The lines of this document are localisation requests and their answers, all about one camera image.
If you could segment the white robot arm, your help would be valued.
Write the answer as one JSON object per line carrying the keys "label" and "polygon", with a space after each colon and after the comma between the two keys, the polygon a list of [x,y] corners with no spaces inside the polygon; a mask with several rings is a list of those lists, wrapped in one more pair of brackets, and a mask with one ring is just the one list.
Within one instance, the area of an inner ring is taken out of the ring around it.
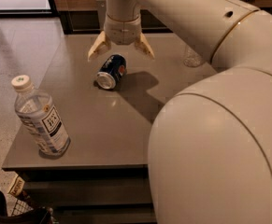
{"label": "white robot arm", "polygon": [[148,147],[158,224],[272,224],[272,15],[240,0],[107,0],[90,48],[150,53],[141,8],[216,73],[157,115]]}

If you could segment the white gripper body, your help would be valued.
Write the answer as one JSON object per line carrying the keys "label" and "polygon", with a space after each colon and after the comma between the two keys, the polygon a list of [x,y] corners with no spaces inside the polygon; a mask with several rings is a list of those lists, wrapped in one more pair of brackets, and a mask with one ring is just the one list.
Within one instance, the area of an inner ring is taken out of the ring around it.
{"label": "white gripper body", "polygon": [[116,45],[130,45],[140,38],[141,18],[133,21],[116,21],[106,15],[104,31],[107,38]]}

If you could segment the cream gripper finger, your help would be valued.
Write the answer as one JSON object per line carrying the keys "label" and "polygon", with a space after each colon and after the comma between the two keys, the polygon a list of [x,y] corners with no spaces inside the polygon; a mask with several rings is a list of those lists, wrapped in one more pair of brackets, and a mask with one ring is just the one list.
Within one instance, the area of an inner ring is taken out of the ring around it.
{"label": "cream gripper finger", "polygon": [[143,33],[139,35],[139,37],[136,38],[136,41],[134,43],[135,48],[140,53],[148,56],[151,59],[155,58],[154,52],[152,47],[150,46],[147,38],[144,36]]}
{"label": "cream gripper finger", "polygon": [[111,49],[111,41],[106,33],[102,31],[95,39],[93,45],[88,51],[88,60],[91,61]]}

